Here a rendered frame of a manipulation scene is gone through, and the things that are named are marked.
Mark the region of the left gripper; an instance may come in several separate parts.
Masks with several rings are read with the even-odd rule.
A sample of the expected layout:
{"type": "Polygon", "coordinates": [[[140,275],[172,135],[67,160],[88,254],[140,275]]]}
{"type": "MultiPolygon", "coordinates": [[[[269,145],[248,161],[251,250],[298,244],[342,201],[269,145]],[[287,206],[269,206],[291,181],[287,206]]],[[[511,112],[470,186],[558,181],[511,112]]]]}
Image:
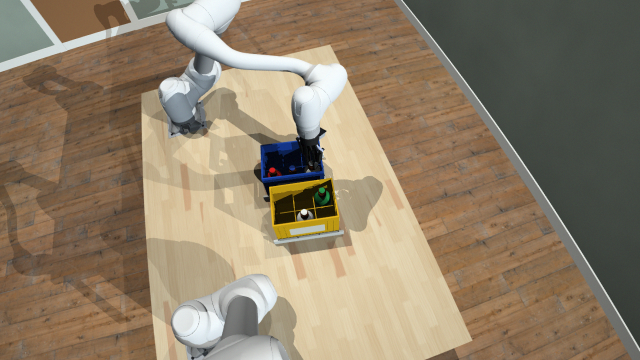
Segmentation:
{"type": "Polygon", "coordinates": [[[306,166],[308,166],[308,162],[311,161],[312,155],[313,170],[316,170],[319,166],[319,162],[322,161],[323,151],[325,150],[319,146],[319,135],[313,139],[303,139],[301,136],[297,136],[296,140],[301,153],[304,154],[306,166]]]}

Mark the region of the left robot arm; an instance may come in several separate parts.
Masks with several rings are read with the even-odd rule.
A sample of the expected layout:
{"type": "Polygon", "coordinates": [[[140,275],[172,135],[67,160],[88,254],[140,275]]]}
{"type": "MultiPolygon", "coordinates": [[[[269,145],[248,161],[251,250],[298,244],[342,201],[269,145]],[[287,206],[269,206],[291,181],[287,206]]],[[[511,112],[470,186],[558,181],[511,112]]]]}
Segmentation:
{"type": "Polygon", "coordinates": [[[190,129],[203,125],[198,100],[220,79],[223,64],[236,69],[291,72],[301,76],[305,85],[292,95],[292,117],[298,136],[306,140],[318,136],[320,141],[326,134],[320,120],[345,88],[346,69],[338,63],[310,64],[297,58],[247,54],[230,48],[221,36],[241,4],[241,0],[195,0],[184,9],[173,9],[167,14],[170,34],[195,51],[195,57],[180,77],[165,79],[158,86],[158,98],[171,120],[171,133],[190,133],[190,129]]]}

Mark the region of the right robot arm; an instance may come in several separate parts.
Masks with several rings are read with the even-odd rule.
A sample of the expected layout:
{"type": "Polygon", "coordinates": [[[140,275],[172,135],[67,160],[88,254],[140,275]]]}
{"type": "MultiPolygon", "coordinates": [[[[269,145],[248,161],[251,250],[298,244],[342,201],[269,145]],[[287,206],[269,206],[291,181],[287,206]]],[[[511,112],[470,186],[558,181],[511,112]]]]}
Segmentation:
{"type": "Polygon", "coordinates": [[[195,358],[208,353],[202,360],[290,360],[277,338],[259,335],[259,322],[277,297],[269,276],[246,275],[216,292],[183,302],[174,310],[170,325],[177,341],[190,347],[195,358]]]}

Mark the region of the blue bottle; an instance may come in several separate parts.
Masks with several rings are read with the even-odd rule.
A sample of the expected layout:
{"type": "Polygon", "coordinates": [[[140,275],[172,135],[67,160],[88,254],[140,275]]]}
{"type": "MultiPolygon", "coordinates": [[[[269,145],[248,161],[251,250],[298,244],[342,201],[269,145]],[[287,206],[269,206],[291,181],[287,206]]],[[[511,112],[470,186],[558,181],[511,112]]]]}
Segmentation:
{"type": "Polygon", "coordinates": [[[298,168],[295,167],[294,165],[291,165],[288,171],[286,171],[286,175],[290,175],[290,174],[301,174],[301,171],[298,170],[298,168]]]}

